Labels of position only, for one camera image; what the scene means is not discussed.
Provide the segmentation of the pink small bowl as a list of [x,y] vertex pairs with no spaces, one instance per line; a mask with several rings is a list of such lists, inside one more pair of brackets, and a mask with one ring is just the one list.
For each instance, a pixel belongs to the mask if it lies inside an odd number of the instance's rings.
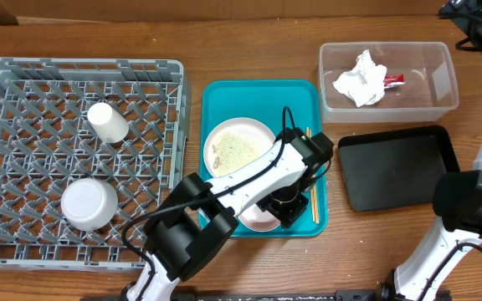
[[268,211],[262,211],[257,205],[247,208],[238,219],[248,229],[255,232],[269,232],[280,225],[280,220]]

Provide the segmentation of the white napkin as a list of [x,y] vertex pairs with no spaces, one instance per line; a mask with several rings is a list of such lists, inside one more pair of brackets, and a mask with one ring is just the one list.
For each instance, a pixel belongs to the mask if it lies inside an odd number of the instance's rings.
[[356,57],[353,69],[342,73],[333,87],[351,99],[357,108],[374,105],[385,95],[384,79],[387,67],[376,64],[368,49]]

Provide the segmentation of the red snack wrapper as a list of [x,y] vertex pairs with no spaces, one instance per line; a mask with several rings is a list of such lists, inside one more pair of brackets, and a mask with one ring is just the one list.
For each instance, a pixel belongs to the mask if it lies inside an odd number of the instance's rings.
[[405,84],[404,75],[387,75],[384,78],[383,83],[385,89],[392,89],[398,87],[399,85]]

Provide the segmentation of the cream white cup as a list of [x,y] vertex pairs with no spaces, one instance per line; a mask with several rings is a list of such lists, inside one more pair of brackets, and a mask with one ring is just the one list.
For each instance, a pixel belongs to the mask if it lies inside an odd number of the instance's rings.
[[120,142],[129,132],[126,119],[107,103],[91,105],[87,119],[96,135],[106,143]]

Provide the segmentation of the grey ceramic bowl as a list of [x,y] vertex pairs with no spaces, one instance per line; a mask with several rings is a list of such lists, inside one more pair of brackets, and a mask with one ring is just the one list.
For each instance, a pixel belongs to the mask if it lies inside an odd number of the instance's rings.
[[61,199],[66,220],[81,231],[94,231],[110,222],[115,215],[118,197],[106,181],[84,178],[72,182]]

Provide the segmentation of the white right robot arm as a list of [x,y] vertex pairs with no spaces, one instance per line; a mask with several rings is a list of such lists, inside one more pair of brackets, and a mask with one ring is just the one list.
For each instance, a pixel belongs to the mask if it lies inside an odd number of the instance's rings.
[[[465,39],[457,49],[482,53],[482,1],[449,1],[437,14],[450,19]],[[433,195],[436,215],[413,254],[387,280],[371,300],[448,300],[439,287],[473,249],[482,252],[482,144],[470,171],[446,174]]]

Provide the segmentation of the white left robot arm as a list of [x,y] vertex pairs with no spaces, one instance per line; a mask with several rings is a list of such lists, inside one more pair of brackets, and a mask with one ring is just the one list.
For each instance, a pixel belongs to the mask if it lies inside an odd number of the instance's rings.
[[122,300],[168,300],[174,288],[200,272],[238,227],[239,216],[257,206],[290,227],[305,211],[308,191],[331,165],[333,142],[295,126],[290,108],[282,131],[261,157],[226,176],[183,178],[154,211],[132,219],[121,232],[124,246],[144,260]]

